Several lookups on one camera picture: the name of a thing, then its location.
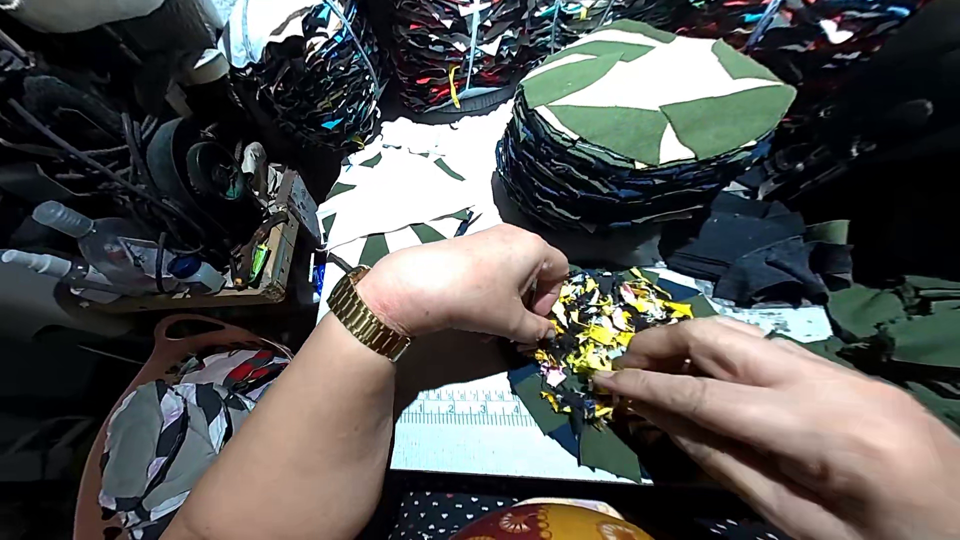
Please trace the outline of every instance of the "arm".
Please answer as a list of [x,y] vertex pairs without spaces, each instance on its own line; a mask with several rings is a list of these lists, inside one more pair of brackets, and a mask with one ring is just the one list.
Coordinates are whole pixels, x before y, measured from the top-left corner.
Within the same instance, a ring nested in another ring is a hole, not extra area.
[[902,390],[723,318],[642,331],[621,365],[594,381],[794,538],[960,538],[960,438]]
[[[381,259],[357,293],[407,335],[445,329],[525,343],[566,275],[563,254],[498,226]],[[396,369],[327,314],[190,493],[164,540],[356,536],[376,507],[393,430]]]

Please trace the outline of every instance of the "left hand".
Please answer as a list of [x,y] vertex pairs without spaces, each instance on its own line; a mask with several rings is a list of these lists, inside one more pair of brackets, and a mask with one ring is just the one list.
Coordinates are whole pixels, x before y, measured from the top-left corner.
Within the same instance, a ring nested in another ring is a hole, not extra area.
[[[543,315],[560,295],[566,257],[536,234],[498,225],[381,259],[357,293],[405,335],[457,329],[536,343],[554,331]],[[524,295],[536,288],[529,309]]]

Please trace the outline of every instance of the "right hand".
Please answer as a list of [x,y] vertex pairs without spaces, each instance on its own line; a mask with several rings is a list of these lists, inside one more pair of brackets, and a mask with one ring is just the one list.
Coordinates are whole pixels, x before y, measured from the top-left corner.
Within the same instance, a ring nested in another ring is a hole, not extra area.
[[723,318],[642,331],[621,365],[594,381],[794,538],[960,538],[960,438],[902,390]]

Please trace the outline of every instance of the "circular fabric stack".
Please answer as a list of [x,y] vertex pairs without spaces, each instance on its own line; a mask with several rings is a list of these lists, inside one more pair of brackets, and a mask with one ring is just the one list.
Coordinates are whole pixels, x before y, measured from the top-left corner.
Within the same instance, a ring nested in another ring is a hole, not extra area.
[[621,20],[520,82],[497,168],[519,209],[556,229],[662,219],[765,156],[795,95],[722,41]]
[[669,27],[683,2],[656,0],[537,0],[526,14],[529,51],[541,60],[615,20]]
[[234,81],[298,143],[356,150],[370,136],[390,59],[355,0],[238,2],[220,48]]
[[508,86],[517,69],[519,0],[396,0],[394,60],[400,97],[414,112]]

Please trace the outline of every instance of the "hand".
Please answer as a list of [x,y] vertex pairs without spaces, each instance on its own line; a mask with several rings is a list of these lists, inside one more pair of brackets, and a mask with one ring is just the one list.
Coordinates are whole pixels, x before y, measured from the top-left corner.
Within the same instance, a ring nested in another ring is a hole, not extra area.
[[653,328],[621,360],[640,369],[594,380],[794,538],[960,538],[960,439],[898,388],[762,336]]
[[[423,244],[381,259],[357,293],[384,324],[406,335],[480,331],[535,343],[554,331],[566,257],[512,225]],[[521,300],[534,290],[530,309]]]

